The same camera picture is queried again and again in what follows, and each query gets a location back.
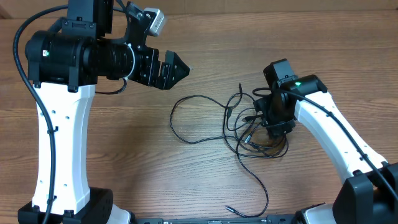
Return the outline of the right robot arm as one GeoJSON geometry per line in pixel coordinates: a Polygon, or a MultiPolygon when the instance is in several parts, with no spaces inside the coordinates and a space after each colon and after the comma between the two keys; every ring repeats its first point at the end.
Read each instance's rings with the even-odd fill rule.
{"type": "Polygon", "coordinates": [[[397,223],[397,164],[373,150],[345,119],[316,75],[298,77],[287,59],[270,63],[263,74],[268,95],[253,90],[254,107],[269,137],[303,124],[320,143],[342,187],[332,204],[301,209],[291,223],[397,223]]]}

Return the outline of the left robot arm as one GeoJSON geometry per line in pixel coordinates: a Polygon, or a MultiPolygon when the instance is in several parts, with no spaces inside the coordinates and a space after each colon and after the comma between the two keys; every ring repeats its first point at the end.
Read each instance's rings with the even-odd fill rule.
{"type": "Polygon", "coordinates": [[[125,35],[112,31],[112,1],[70,1],[65,17],[37,31],[25,46],[28,68],[13,40],[16,67],[37,104],[39,169],[32,200],[19,209],[19,223],[134,223],[132,212],[116,206],[110,189],[90,187],[86,171],[88,119],[99,77],[171,89],[190,69],[173,51],[165,61],[146,46],[166,22],[156,8],[121,3],[125,35]]]}

